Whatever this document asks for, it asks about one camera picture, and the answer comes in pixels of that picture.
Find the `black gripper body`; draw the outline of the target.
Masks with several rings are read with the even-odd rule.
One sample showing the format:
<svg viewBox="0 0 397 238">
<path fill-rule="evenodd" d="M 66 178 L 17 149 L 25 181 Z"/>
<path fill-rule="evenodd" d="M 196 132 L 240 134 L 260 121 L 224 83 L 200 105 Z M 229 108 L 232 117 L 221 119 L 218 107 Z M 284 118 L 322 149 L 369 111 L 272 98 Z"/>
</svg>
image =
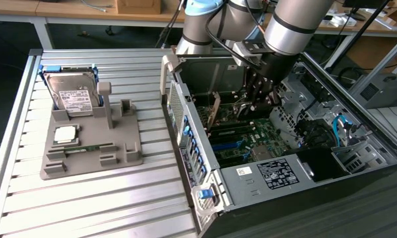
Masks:
<svg viewBox="0 0 397 238">
<path fill-rule="evenodd" d="M 298 54 L 264 53 L 254 71 L 273 83 L 280 83 L 288 76 L 297 59 Z"/>
</svg>

